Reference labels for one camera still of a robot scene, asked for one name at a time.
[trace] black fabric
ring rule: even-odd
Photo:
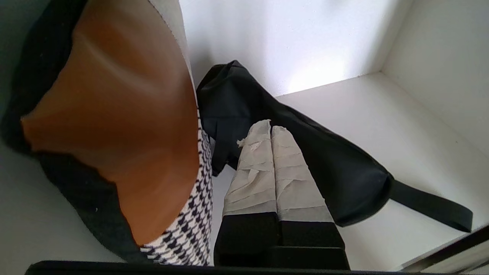
[[[395,180],[382,165],[356,145],[279,103],[238,61],[212,67],[197,88],[197,100],[203,128],[216,140],[215,174],[226,163],[236,169],[240,155],[236,141],[246,137],[253,123],[271,119],[272,125],[283,126],[294,136],[338,225],[372,216],[393,194]],[[410,192],[409,199],[395,194],[393,199],[438,221],[467,232],[471,229],[472,212],[459,204],[421,192]],[[434,198],[439,200],[421,202]]]
[[[226,215],[214,245],[214,265],[264,267],[267,249],[279,244],[277,213]]]
[[[334,223],[281,221],[282,246],[336,247],[345,249]]]
[[[337,247],[275,246],[263,257],[271,268],[350,270],[345,251]]]
[[[97,240],[122,259],[152,263],[139,251],[120,210],[116,186],[76,158],[32,153],[20,118],[31,112],[51,88],[71,52],[71,33],[87,0],[52,0],[29,31],[12,77],[10,101],[1,136],[15,151],[36,158]]]

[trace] white surface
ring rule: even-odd
[[[272,94],[379,71],[411,0],[180,0],[195,83],[234,59]]]
[[[489,159],[382,73],[278,99],[360,146],[396,179],[467,206],[474,228],[489,222]],[[463,234],[393,201],[340,233],[355,270],[390,270]]]
[[[417,0],[383,72],[489,156],[489,1]]]

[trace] brown leather bag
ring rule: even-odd
[[[34,151],[68,153],[117,186],[138,245],[155,240],[199,168],[197,106],[181,50],[148,1],[89,1],[70,57],[22,118]]]

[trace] houndstooth fabric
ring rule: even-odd
[[[154,263],[206,266],[210,263],[212,168],[209,137],[199,112],[199,171],[187,203],[176,220],[153,242],[140,248]]]

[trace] bag handle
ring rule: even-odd
[[[453,201],[412,188],[393,180],[391,199],[430,218],[463,232],[472,229],[473,213]]]

